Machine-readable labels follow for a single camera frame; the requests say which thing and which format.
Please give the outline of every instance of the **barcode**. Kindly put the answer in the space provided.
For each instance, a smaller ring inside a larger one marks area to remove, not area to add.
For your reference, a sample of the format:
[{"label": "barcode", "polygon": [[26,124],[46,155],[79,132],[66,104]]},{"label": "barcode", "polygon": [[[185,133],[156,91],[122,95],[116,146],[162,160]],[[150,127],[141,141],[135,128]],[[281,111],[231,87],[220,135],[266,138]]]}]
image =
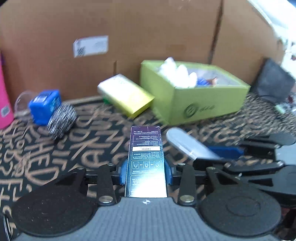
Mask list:
[{"label": "barcode", "polygon": [[10,112],[10,108],[9,106],[4,106],[2,109],[1,109],[1,116],[4,118],[5,116],[7,116]]},{"label": "barcode", "polygon": [[77,50],[77,56],[84,56],[85,55],[85,47],[79,48]]}]

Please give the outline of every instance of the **carpet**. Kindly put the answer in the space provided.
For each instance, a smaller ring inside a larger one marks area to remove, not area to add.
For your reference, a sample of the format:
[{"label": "carpet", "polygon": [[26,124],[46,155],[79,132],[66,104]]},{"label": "carpet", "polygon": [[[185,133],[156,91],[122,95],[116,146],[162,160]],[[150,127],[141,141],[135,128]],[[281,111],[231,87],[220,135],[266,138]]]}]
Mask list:
[{"label": "carpet", "polygon": [[[161,124],[151,110],[134,120],[127,119],[103,101],[78,105],[76,110],[76,126],[57,144],[47,136],[44,127],[31,121],[16,119],[10,127],[0,131],[0,208],[3,213],[11,217],[11,206],[21,196],[73,168],[82,166],[94,170],[126,159],[132,126],[159,125],[165,156],[174,163],[191,163],[167,143],[165,133],[168,126]],[[284,131],[296,135],[296,118],[292,114],[277,116],[271,103],[249,94],[237,113],[180,127],[206,145],[230,146],[252,134]],[[240,165],[266,162],[272,160],[250,156],[238,160]],[[114,189],[117,195],[124,195],[124,187],[114,186]],[[95,185],[90,185],[88,196],[95,197],[95,190]],[[169,193],[176,197],[178,189],[169,187]],[[197,193],[203,196],[203,186],[198,187]],[[10,227],[15,237],[17,230],[12,220]]]}]

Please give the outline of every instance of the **round black disk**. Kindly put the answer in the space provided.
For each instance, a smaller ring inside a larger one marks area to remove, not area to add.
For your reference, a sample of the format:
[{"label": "round black disk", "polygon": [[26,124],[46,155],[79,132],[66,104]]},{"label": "round black disk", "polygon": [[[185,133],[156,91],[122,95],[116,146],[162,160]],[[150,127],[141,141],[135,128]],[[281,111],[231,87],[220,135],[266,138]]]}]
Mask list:
[{"label": "round black disk", "polygon": [[69,186],[58,185],[21,197],[12,208],[12,217],[24,233],[54,237],[82,227],[94,209],[87,197]]},{"label": "round black disk", "polygon": [[202,201],[200,212],[216,230],[240,237],[272,231],[281,220],[279,203],[248,185],[227,185],[215,190]]}]

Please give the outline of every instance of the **blue container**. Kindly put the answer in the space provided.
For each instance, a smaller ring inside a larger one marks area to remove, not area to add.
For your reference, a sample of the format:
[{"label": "blue container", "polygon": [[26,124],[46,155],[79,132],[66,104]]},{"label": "blue container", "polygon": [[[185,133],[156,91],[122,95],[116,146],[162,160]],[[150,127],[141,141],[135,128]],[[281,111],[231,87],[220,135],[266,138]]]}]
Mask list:
[{"label": "blue container", "polygon": [[46,126],[54,111],[60,107],[61,104],[61,95],[58,90],[41,92],[29,103],[34,123],[40,126]]}]

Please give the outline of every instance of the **pink bottle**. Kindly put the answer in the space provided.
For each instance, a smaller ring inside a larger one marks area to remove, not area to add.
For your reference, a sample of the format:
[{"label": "pink bottle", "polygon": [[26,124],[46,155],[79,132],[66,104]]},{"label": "pink bottle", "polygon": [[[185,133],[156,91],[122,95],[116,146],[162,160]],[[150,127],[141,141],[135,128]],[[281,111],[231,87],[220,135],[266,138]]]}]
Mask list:
[{"label": "pink bottle", "polygon": [[4,76],[1,66],[0,62],[0,129],[4,129],[12,123],[14,115],[5,89]]}]

